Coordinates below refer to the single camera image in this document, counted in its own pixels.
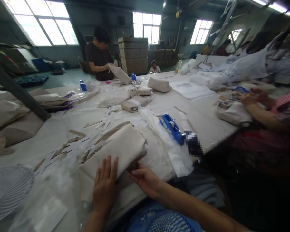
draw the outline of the bright window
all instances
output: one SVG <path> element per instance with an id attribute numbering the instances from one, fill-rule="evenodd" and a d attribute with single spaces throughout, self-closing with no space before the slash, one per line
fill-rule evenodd
<path id="1" fill-rule="evenodd" d="M 191 37 L 190 44 L 204 44 L 207 40 L 212 25 L 213 21 L 198 19 Z"/>
<path id="2" fill-rule="evenodd" d="M 237 29 L 235 31 L 232 31 L 234 41 L 236 41 L 236 39 L 238 38 L 241 31 L 242 31 L 242 29 Z"/>
<path id="3" fill-rule="evenodd" d="M 134 37 L 148 38 L 149 44 L 158 44 L 161 15 L 133 12 Z"/>
<path id="4" fill-rule="evenodd" d="M 77 45 L 64 3 L 3 0 L 34 46 Z"/>

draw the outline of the white work table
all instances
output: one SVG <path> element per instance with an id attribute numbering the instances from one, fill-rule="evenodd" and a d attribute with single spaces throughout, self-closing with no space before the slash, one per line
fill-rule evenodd
<path id="1" fill-rule="evenodd" d="M 176 75 L 173 71 L 149 74 L 144 77 L 154 77 L 170 82 L 187 80 L 189 78 L 187 76 Z M 119 87 L 118 84 L 109 84 L 107 86 Z M 47 91 L 65 96 L 68 91 L 76 89 L 79 89 L 79 86 L 59 87 L 48 89 Z M 35 137 L 14 146 L 16 150 L 14 154 L 0 156 L 0 166 L 23 164 L 34 167 L 49 152 L 55 151 L 56 148 L 67 142 L 69 139 L 68 131 L 70 129 L 83 132 L 86 135 L 99 133 L 100 131 L 97 131 L 96 125 L 84 127 L 87 123 L 95 123 L 102 120 L 107 111 L 107 108 L 97 108 L 99 100 L 101 100 L 100 94 L 70 109 L 64 115 L 64 111 L 52 114 L 52 117 L 45 122 Z M 149 108 L 155 115 L 168 113 L 175 121 L 180 119 L 180 115 L 179 110 L 174 106 L 184 111 L 186 118 L 189 119 L 196 130 L 203 151 L 206 153 L 237 131 L 237 127 L 220 120 L 215 115 L 215 106 L 213 104 L 217 100 L 217 94 L 197 100 L 187 100 L 174 91 L 168 93 L 154 91 L 153 100 L 145 108 Z M 124 121 L 131 121 L 133 123 L 140 117 L 138 112 L 129 113 L 124 111 L 120 120 L 114 120 L 116 114 L 114 113 L 111 123 L 104 132 Z M 163 180 L 170 180 L 175 176 L 174 169 L 165 154 L 157 155 L 162 152 L 159 142 L 157 142 L 154 136 L 150 138 L 152 132 L 143 120 L 140 122 L 138 129 L 145 137 L 149 135 L 147 139 L 150 150 L 148 155 L 141 160 L 141 163 L 150 166 Z M 133 193 L 133 198 L 131 199 L 129 199 L 130 193 Z M 111 215 L 111 221 L 117 220 L 145 197 L 145 194 L 135 184 L 129 185 L 120 193 L 119 200 L 116 203 L 117 211 Z M 76 219 L 77 213 L 74 209 L 73 194 L 66 195 L 61 200 L 68 207 L 69 211 L 54 231 L 76 231 L 79 228 L 79 222 Z"/>

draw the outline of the person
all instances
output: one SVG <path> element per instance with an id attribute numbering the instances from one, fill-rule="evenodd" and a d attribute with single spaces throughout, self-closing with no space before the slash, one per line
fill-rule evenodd
<path id="1" fill-rule="evenodd" d="M 150 73 L 160 73 L 160 72 L 161 72 L 161 70 L 160 70 L 159 66 L 157 66 L 157 62 L 155 60 L 153 60 L 151 62 L 151 68 L 149 69 L 148 74 L 150 74 Z"/>
<path id="2" fill-rule="evenodd" d="M 264 90 L 251 89 L 241 103 L 259 126 L 243 129 L 232 138 L 231 147 L 242 151 L 235 154 L 237 161 L 248 169 L 290 163 L 290 93 L 273 99 Z"/>
<path id="3" fill-rule="evenodd" d="M 114 79 L 114 74 L 109 71 L 109 64 L 114 65 L 115 61 L 108 48 L 110 37 L 107 31 L 98 26 L 94 30 L 94 41 L 87 43 L 86 56 L 89 66 L 96 74 L 98 81 Z"/>
<path id="4" fill-rule="evenodd" d="M 208 41 L 207 45 L 203 48 L 201 55 L 209 55 L 212 51 L 212 47 L 210 45 L 210 41 Z"/>
<path id="5" fill-rule="evenodd" d="M 223 42 L 223 44 L 217 49 L 216 55 L 217 56 L 229 56 L 230 53 L 226 51 L 226 48 L 231 44 L 231 40 L 227 39 Z"/>
<path id="6" fill-rule="evenodd" d="M 103 231 L 119 193 L 116 182 L 118 158 L 104 159 L 97 169 L 93 211 L 84 232 Z M 163 182 L 149 168 L 137 164 L 128 173 L 145 194 L 154 200 L 139 210 L 127 224 L 127 231 L 249 231 L 213 206 Z"/>
<path id="7" fill-rule="evenodd" d="M 245 56 L 247 55 L 247 48 L 249 47 L 249 45 L 251 44 L 250 40 L 247 40 L 245 43 L 242 44 L 242 46 L 240 46 L 239 49 L 237 49 L 237 51 L 234 53 L 235 56 Z"/>

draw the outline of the person's hand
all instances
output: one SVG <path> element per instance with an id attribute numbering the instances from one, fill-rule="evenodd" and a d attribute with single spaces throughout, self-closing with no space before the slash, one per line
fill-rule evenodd
<path id="1" fill-rule="evenodd" d="M 263 101 L 268 98 L 268 93 L 265 90 L 259 88 L 251 88 L 251 95 L 258 98 L 258 101 Z"/>
<path id="2" fill-rule="evenodd" d="M 240 101 L 245 107 L 258 103 L 258 99 L 256 97 L 252 96 L 251 94 L 243 95 L 241 97 Z"/>
<path id="3" fill-rule="evenodd" d="M 146 166 L 137 164 L 137 168 L 128 173 L 129 178 L 150 198 L 157 200 L 164 182 Z"/>
<path id="4" fill-rule="evenodd" d="M 104 159 L 102 167 L 97 169 L 93 190 L 93 211 L 108 217 L 119 193 L 116 183 L 118 157 L 111 166 L 111 156 Z"/>

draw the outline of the fan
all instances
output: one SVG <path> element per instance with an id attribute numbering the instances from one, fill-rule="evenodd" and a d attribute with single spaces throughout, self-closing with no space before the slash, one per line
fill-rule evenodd
<path id="1" fill-rule="evenodd" d="M 34 183 L 31 169 L 0 167 L 0 220 L 12 213 L 28 195 Z"/>

